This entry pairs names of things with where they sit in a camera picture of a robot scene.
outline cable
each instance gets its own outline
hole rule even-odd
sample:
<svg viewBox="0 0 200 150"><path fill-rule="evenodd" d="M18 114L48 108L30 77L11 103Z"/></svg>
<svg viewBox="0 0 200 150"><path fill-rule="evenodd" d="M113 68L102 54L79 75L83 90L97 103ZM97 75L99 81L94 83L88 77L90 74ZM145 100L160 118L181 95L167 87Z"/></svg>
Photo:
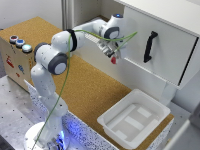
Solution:
<svg viewBox="0 0 200 150"><path fill-rule="evenodd" d="M85 31L85 30L76 30L75 32L85 32L85 33L89 33L89 34L91 34L91 35L93 35L93 36L95 36L95 37L97 37L97 38L100 38L100 39L103 39L103 40L106 40L106 41L121 41L121 40L124 40L124 39L127 39L127 38L128 38L128 40L126 40L121 46L119 46L119 47L115 50L115 52L117 52L118 50L120 50L121 47L123 47L129 40L131 40L131 39L137 34L137 32L135 32L135 33L133 33L133 34L130 34L130 35L128 35L128 36L126 36L126 37L124 37L124 38L120 38L120 39L105 39L105 38L103 38L103 37L100 37L100 36L98 36L98 35L96 35L96 34L94 34L94 33L91 33L91 32ZM32 150L35 148L35 145L36 145L36 143L38 142L38 140L39 140L39 138L40 138L40 135L41 135L41 133L42 133L42 131L43 131L45 125L47 124L47 122L48 122L48 120L49 120L51 114L52 114L53 111L55 110L55 108L56 108L56 106L57 106L57 104L58 104L58 102L59 102L59 100L60 100L60 98L61 98L61 95L62 95L62 92L63 92L63 90L64 90L65 84L66 84L66 82L67 82L67 78L68 78L69 70L70 70L70 40L71 40L71 34L70 34L69 40L68 40L68 43L69 43L69 44L68 44L68 52L69 52L69 53L68 53L68 55L69 55L68 58L69 58L69 63L68 63L67 75L66 75L66 77L65 77L65 80L64 80L62 89L61 89L61 91L60 91L59 97L58 97L58 99L57 99L57 101L56 101L56 104L55 104L55 106L53 107L53 109L51 110L51 112L49 113L49 115L48 115L48 117L47 117L47 119L46 119L46 121L45 121L45 123L44 123L44 125L43 125L43 127L42 127L42 129L41 129L41 131L40 131L40 133L39 133L39 135L38 135L38 137L37 137L37 139L36 139L36 141L35 141L33 147L32 147Z"/></svg>

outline cabinet panel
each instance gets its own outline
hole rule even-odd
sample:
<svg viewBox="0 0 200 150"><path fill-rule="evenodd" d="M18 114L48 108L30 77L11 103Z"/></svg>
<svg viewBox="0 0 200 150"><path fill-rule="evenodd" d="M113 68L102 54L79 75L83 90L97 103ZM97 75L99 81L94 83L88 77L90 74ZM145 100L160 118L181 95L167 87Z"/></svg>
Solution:
<svg viewBox="0 0 200 150"><path fill-rule="evenodd" d="M128 7L125 8L124 17L127 23L126 33L138 32L128 43L127 57L178 85L196 37ZM152 31L158 33L158 36L152 42L152 59L144 63L146 45Z"/></svg>

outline cork surface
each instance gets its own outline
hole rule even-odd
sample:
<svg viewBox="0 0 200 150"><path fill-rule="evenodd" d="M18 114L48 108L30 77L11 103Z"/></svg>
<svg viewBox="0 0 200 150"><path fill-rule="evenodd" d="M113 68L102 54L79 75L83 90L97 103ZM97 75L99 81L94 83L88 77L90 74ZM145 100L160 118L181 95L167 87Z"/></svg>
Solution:
<svg viewBox="0 0 200 150"><path fill-rule="evenodd" d="M0 31L0 36L9 42L11 35L18 35L34 48L40 42L50 43L52 36L60 31L50 23L36 17ZM59 76L53 76L58 94L65 76L66 72ZM74 55L71 58L69 78L62 98L72 113L123 150L104 133L103 127L97 123L97 118L130 92L131 89ZM137 150L145 150L172 119L173 116L169 115Z"/></svg>

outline white container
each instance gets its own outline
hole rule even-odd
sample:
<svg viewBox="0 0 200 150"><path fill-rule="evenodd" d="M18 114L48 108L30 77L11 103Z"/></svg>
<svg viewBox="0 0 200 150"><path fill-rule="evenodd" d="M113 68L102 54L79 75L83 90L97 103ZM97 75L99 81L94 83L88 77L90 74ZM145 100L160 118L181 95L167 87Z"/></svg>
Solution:
<svg viewBox="0 0 200 150"><path fill-rule="evenodd" d="M125 149L136 149L169 115L170 109L140 90L133 90L97 120Z"/></svg>

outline cabinet handle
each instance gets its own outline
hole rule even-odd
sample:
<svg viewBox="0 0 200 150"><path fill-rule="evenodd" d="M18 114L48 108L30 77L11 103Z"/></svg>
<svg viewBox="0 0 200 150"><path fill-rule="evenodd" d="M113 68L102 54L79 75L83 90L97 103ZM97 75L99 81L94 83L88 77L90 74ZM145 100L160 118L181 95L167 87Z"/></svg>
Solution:
<svg viewBox="0 0 200 150"><path fill-rule="evenodd" d="M152 58L150 56L152 42L153 42L153 39L157 36L158 36L158 33L154 32L154 31L151 32L151 35L149 36L149 39L147 41L146 51L144 54L144 63L147 63Z"/></svg>

